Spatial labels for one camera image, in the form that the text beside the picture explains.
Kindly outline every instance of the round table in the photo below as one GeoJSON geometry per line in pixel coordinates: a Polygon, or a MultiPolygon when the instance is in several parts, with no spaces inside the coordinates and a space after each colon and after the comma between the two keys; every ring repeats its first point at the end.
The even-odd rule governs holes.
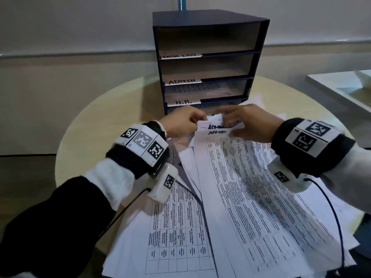
{"type": "MultiPolygon", "coordinates": [[[[337,126],[352,137],[325,107],[305,94],[271,79],[256,76],[250,98],[260,96],[268,112],[286,113],[286,119],[303,117],[337,126]]],[[[138,78],[104,93],[92,101],[68,127],[59,145],[55,180],[57,187],[69,178],[83,175],[102,160],[114,140],[132,124],[159,120],[164,116],[158,75],[138,78]]],[[[354,232],[362,215],[348,228],[354,232]]],[[[120,221],[97,243],[108,253],[120,221]]]]}

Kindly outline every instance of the black sleeve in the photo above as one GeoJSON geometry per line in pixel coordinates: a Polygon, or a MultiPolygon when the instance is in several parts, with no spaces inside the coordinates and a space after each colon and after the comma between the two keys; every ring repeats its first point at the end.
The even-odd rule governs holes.
{"type": "Polygon", "coordinates": [[[0,276],[77,277],[114,215],[96,185],[82,176],[69,179],[7,225],[0,243],[0,276]]]}
{"type": "Polygon", "coordinates": [[[296,177],[300,173],[319,177],[322,173],[336,167],[355,144],[355,141],[343,134],[338,135],[327,144],[317,157],[285,141],[290,132],[304,119],[292,118],[284,121],[276,131],[272,140],[272,149],[280,156],[282,164],[296,177]]]}

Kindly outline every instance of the white sleeve cuff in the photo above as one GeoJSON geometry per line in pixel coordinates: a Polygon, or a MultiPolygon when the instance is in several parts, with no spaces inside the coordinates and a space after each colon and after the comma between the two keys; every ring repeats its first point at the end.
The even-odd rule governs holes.
{"type": "Polygon", "coordinates": [[[100,161],[84,177],[103,192],[113,210],[118,209],[133,189],[134,174],[109,158],[100,161]]]}

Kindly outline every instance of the file organizer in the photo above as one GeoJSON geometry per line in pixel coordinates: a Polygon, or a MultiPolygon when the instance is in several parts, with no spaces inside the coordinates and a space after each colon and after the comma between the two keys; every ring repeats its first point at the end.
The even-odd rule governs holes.
{"type": "Polygon", "coordinates": [[[248,99],[269,19],[220,9],[153,13],[165,114],[248,99]]]}

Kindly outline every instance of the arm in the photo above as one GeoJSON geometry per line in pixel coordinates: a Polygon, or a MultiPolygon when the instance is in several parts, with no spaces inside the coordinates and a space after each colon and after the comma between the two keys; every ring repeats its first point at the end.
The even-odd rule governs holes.
{"type": "MultiPolygon", "coordinates": [[[[197,125],[191,118],[206,120],[206,115],[185,106],[162,118],[160,124],[151,121],[146,125],[165,139],[195,131],[197,125]]],[[[38,278],[79,276],[134,180],[149,170],[140,157],[114,145],[95,168],[69,179],[48,200],[7,225],[2,238],[0,234],[0,277],[22,272],[38,278]]]]}
{"type": "Polygon", "coordinates": [[[228,127],[239,121],[244,123],[245,128],[232,131],[232,136],[271,142],[281,162],[296,177],[300,173],[320,177],[340,199],[371,213],[371,151],[359,148],[354,140],[341,134],[315,158],[285,141],[304,119],[283,121],[253,104],[221,107],[219,111],[226,114],[228,127]]]}

